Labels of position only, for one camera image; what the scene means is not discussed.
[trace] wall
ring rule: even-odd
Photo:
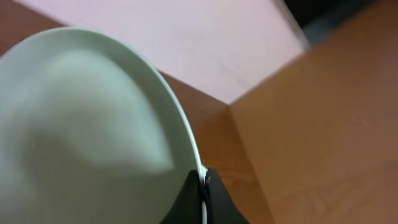
[[[378,1],[231,106],[277,224],[398,221],[397,11]]]
[[[303,52],[268,0],[18,0],[64,24],[111,34],[225,103]]]

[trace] wood grain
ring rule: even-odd
[[[274,220],[230,110],[224,110],[195,131],[202,163],[220,174],[234,203],[250,223],[273,224]]]
[[[59,27],[10,0],[0,0],[0,55],[26,37]],[[206,166],[217,168],[234,202],[251,223],[273,223],[228,106],[161,72],[181,103]]]
[[[232,105],[278,224],[398,222],[398,1]]]

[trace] pink wall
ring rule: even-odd
[[[226,103],[303,52],[270,0],[20,0],[113,35],[156,67]]]

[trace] plate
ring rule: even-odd
[[[158,223],[192,169],[177,98],[126,44],[59,28],[0,60],[0,223]]]

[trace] wooden table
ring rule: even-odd
[[[397,12],[376,1],[231,107],[276,223],[398,223]]]
[[[0,55],[26,37],[61,24],[11,0],[0,0]],[[274,223],[246,156],[229,106],[168,76],[195,134],[202,162],[220,174],[251,223]]]

